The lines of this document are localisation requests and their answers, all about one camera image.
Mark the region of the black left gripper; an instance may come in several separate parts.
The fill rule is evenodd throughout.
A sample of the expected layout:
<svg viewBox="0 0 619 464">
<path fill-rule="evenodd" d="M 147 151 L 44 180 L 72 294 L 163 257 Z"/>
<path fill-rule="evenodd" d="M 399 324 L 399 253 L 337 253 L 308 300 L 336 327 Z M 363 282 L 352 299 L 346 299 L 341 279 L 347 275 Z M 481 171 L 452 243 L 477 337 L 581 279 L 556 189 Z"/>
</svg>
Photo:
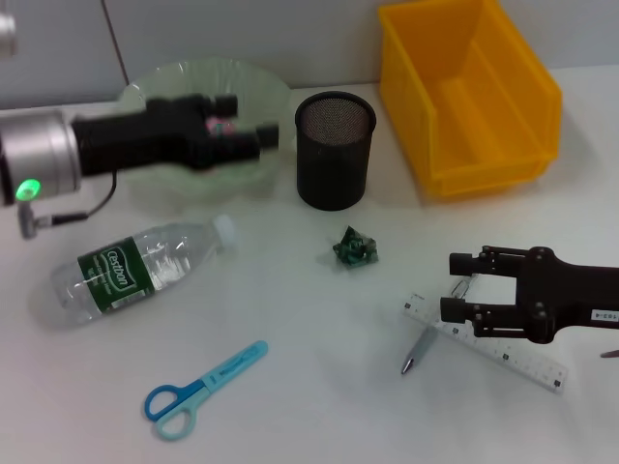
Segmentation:
<svg viewBox="0 0 619 464">
<path fill-rule="evenodd" d="M 236 118 L 237 114 L 235 95 L 189 95 L 173 100 L 152 99 L 134 113 L 75 119 L 72 129 L 81 174 L 91 177 L 159 163 L 207 169 L 214 164 L 215 142 L 206 121 Z M 258 126 L 227 138 L 231 161 L 257 160 L 262 152 L 278 149 L 280 127 Z"/>
</svg>

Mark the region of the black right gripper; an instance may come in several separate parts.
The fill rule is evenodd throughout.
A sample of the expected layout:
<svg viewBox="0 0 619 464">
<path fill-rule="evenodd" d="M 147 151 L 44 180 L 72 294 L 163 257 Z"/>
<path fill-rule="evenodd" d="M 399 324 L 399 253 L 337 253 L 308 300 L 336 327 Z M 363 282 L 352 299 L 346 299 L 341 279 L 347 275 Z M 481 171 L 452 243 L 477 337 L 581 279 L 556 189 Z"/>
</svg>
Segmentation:
<svg viewBox="0 0 619 464">
<path fill-rule="evenodd" d="M 470 322 L 482 338 L 524 336 L 548 344 L 569 327 L 618 328 L 618 270 L 564 262 L 549 248 L 484 246 L 477 256 L 451 253 L 451 276 L 516 276 L 516 305 L 441 298 L 443 322 Z"/>
</svg>

